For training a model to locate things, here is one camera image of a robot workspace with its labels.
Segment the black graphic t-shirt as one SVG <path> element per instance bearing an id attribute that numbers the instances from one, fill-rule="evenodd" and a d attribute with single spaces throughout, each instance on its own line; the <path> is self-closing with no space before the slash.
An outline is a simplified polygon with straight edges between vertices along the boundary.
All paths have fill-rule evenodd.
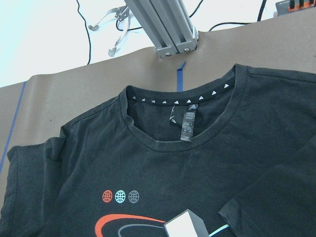
<path id="1" fill-rule="evenodd" d="M 128 86 L 7 157 L 3 237 L 165 237 L 185 210 L 219 237 L 313 237 L 316 76 L 236 64 L 188 91 Z"/>

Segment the metal reacher grabber tool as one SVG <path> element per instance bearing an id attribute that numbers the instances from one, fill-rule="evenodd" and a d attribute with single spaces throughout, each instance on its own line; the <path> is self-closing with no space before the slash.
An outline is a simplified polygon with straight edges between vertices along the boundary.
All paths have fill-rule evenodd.
<path id="1" fill-rule="evenodd" d="M 127 5 L 114 7 L 106 11 L 95 23 L 87 25 L 87 32 L 99 34 L 106 40 L 106 52 L 109 57 L 115 57 L 121 49 L 127 33 L 131 30 L 133 14 Z"/>

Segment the aluminium frame post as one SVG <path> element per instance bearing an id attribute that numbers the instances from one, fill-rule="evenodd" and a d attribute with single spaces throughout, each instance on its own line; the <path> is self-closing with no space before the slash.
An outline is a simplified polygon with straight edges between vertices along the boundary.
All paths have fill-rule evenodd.
<path id="1" fill-rule="evenodd" d="M 194 51 L 198 32 L 181 0 L 127 0 L 162 58 Z"/>

